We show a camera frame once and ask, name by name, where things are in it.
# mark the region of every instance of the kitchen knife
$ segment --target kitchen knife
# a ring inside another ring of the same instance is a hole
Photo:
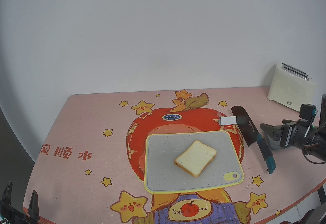
[[[233,115],[237,117],[237,125],[239,126],[247,145],[250,146],[254,142],[258,143],[259,149],[266,162],[268,172],[269,174],[272,174],[276,168],[276,163],[267,139],[262,137],[262,135],[258,132],[256,126],[242,106],[234,106],[231,108],[231,111]]]

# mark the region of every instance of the teal knife handle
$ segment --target teal knife handle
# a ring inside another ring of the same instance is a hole
[[[273,156],[266,158],[265,160],[269,174],[272,174],[276,168],[276,163]]]
[[[266,162],[268,173],[272,174],[276,168],[276,163],[266,138],[263,138],[260,133],[257,135],[257,143]]]

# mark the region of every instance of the bread slice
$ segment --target bread slice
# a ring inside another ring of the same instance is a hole
[[[215,149],[196,140],[174,160],[174,163],[193,177],[198,177],[215,156]]]

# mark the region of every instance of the red apple illustration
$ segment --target red apple illustration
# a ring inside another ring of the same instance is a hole
[[[193,217],[199,212],[199,207],[196,204],[193,204],[193,201],[190,203],[183,204],[181,207],[181,214],[185,217]]]

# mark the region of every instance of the toaster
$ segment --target toaster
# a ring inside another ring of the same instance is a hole
[[[311,104],[316,87],[306,72],[278,63],[267,99],[300,111],[302,104]]]

